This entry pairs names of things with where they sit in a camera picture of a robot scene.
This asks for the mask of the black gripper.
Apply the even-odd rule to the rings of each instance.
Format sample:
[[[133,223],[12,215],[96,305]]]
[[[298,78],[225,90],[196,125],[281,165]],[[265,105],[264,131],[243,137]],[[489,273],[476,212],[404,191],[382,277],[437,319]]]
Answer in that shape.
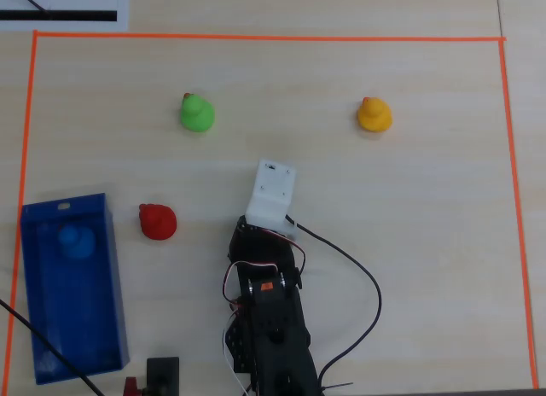
[[[304,249],[276,231],[250,225],[244,216],[236,223],[228,257],[236,268],[242,289],[249,289],[252,282],[281,277],[288,287],[302,289]]]

